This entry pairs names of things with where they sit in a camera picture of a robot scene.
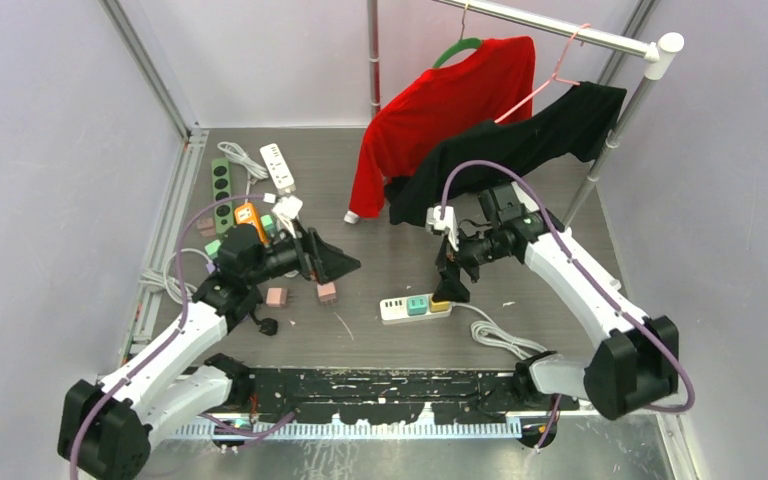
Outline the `yellow plug adapter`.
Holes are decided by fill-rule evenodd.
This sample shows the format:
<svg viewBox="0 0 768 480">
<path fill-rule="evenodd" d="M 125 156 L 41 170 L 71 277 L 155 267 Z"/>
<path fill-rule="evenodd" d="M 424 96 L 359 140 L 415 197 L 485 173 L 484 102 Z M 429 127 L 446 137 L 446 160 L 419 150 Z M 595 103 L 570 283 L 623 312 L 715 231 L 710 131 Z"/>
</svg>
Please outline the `yellow plug adapter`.
<svg viewBox="0 0 768 480">
<path fill-rule="evenodd" d="M 450 301 L 444 301 L 444 300 L 434 300 L 431 298 L 429 300 L 429 306 L 428 306 L 428 312 L 429 313 L 441 313 L 441 312 L 447 312 L 451 310 L 451 302 Z"/>
</svg>

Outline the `white power strip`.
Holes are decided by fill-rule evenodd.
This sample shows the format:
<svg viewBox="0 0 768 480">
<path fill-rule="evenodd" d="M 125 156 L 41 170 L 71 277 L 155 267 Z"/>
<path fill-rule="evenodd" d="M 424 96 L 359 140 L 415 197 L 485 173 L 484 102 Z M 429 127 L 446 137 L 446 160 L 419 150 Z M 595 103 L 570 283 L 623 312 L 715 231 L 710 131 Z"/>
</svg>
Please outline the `white power strip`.
<svg viewBox="0 0 768 480">
<path fill-rule="evenodd" d="M 382 299 L 379 302 L 380 320 L 385 325 L 411 323 L 448 317 L 452 304 L 434 302 L 431 294 Z"/>
</svg>

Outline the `pink plug adapter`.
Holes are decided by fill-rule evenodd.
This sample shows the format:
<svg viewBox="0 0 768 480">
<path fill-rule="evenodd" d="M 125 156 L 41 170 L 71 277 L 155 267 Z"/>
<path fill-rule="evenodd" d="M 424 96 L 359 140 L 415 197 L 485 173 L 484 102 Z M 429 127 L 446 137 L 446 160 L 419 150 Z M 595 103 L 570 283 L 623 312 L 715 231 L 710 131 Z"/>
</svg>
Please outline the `pink plug adapter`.
<svg viewBox="0 0 768 480">
<path fill-rule="evenodd" d="M 285 287 L 269 287 L 266 291 L 265 304 L 271 308 L 287 306 L 289 290 Z"/>
<path fill-rule="evenodd" d="M 198 233 L 204 238 L 212 238 L 217 235 L 213 218 L 201 218 L 195 224 Z"/>
</svg>

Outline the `orange power strip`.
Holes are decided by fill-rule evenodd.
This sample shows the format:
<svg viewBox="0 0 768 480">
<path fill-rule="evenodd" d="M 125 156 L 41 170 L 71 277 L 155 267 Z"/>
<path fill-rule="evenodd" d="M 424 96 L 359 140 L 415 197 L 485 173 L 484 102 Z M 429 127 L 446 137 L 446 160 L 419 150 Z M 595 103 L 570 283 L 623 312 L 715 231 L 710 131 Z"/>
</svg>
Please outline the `orange power strip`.
<svg viewBox="0 0 768 480">
<path fill-rule="evenodd" d="M 261 215 L 252 202 L 245 202 L 242 205 L 235 208 L 234 220 L 237 225 L 250 225 L 253 226 L 259 236 L 260 241 L 267 245 L 269 240 L 261 222 Z"/>
</svg>

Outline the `white strip with USB ports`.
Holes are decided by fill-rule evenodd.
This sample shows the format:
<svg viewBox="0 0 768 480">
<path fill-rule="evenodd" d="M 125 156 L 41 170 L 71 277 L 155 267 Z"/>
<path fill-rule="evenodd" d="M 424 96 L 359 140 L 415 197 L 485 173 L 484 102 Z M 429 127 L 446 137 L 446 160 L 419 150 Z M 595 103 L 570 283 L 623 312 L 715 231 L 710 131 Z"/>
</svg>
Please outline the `white strip with USB ports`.
<svg viewBox="0 0 768 480">
<path fill-rule="evenodd" d="M 265 145 L 259 152 L 276 190 L 281 194 L 292 194 L 296 190 L 295 179 L 278 145 Z"/>
</svg>

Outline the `teal green plug adapter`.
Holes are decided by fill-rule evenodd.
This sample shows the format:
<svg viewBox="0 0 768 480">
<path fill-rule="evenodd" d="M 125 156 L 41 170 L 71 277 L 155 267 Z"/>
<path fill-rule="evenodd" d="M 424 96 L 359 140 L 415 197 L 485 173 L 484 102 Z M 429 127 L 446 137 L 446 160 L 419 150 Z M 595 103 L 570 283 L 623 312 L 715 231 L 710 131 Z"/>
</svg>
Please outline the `teal green plug adapter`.
<svg viewBox="0 0 768 480">
<path fill-rule="evenodd" d="M 210 260 L 217 258 L 220 246 L 221 241 L 219 239 L 215 239 L 205 245 L 204 251 Z"/>
</svg>

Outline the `green power strip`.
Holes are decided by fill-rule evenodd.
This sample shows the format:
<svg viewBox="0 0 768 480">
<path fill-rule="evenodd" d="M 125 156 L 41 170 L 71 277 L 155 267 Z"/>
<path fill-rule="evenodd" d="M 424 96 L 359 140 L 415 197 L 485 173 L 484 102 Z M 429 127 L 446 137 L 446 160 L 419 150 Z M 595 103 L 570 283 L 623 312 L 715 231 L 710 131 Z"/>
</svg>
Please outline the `green power strip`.
<svg viewBox="0 0 768 480">
<path fill-rule="evenodd" d="M 211 181 L 214 201 L 223 200 L 214 208 L 213 216 L 218 237 L 223 237 L 233 226 L 233 203 L 227 202 L 232 195 L 232 177 L 230 162 L 227 158 L 216 158 L 211 161 Z"/>
</svg>

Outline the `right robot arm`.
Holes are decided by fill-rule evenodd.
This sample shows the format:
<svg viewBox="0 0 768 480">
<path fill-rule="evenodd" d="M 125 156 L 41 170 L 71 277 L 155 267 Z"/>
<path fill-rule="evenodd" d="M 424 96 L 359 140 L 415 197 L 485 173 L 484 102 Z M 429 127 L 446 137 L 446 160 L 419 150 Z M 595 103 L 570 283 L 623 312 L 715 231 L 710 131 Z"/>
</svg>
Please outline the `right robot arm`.
<svg viewBox="0 0 768 480">
<path fill-rule="evenodd" d="M 469 301 L 463 274 L 477 282 L 481 266 L 514 258 L 551 287 L 594 346 L 589 360 L 547 350 L 519 361 L 514 388 L 522 407 L 537 411 L 563 395 L 616 420 L 678 392 L 679 333 L 668 317 L 651 317 L 619 293 L 571 233 L 520 187 L 485 190 L 479 203 L 486 223 L 473 234 L 459 228 L 452 206 L 427 211 L 427 230 L 444 238 L 434 299 Z"/>
</svg>

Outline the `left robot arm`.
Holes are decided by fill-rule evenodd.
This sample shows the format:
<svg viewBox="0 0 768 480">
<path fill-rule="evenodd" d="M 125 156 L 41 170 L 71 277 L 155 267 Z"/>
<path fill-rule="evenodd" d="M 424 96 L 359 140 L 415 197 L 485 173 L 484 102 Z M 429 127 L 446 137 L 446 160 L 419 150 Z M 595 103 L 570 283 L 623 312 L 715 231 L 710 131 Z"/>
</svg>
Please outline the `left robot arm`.
<svg viewBox="0 0 768 480">
<path fill-rule="evenodd" d="M 225 354 L 208 358 L 186 380 L 179 376 L 253 318 L 264 302 L 260 284 L 297 271 L 324 285 L 361 267 L 315 229 L 291 224 L 295 234 L 284 232 L 270 244 L 250 224 L 228 230 L 214 271 L 183 302 L 178 318 L 113 373 L 68 390 L 57 452 L 68 461 L 71 478 L 85 472 L 96 479 L 133 479 L 152 449 L 196 416 L 219 406 L 229 413 L 248 406 L 254 393 L 250 370 Z"/>
</svg>

